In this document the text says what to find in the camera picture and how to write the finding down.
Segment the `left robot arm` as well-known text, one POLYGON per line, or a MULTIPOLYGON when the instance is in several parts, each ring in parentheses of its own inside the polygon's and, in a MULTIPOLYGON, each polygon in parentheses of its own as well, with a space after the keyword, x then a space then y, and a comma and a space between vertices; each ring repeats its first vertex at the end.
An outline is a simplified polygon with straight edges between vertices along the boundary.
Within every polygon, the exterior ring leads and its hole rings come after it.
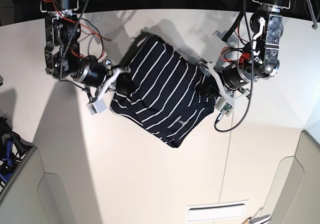
POLYGON ((227 42, 235 33, 242 47, 225 47, 220 59, 227 66, 217 66, 209 84, 201 89, 208 97, 213 94, 230 96, 235 91, 242 94, 244 86, 259 79, 273 77, 279 69, 279 44, 284 32, 283 16, 280 11, 291 7, 291 0, 252 0, 257 10, 247 17, 247 0, 242 0, 242 10, 233 25, 222 37, 227 42))

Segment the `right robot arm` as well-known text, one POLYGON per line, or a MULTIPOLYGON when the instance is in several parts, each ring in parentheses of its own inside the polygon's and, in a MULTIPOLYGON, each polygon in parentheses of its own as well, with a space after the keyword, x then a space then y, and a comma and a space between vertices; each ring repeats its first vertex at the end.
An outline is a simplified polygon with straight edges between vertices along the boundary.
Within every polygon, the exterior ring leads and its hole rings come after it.
POLYGON ((89 20, 84 21, 84 13, 89 0, 85 0, 80 14, 80 0, 40 0, 41 12, 45 17, 45 72, 60 82, 69 82, 91 96, 91 88, 96 94, 116 91, 120 94, 132 92, 129 77, 130 68, 112 65, 102 48, 99 57, 83 55, 80 50, 82 34, 96 36, 103 44, 98 28, 89 20))

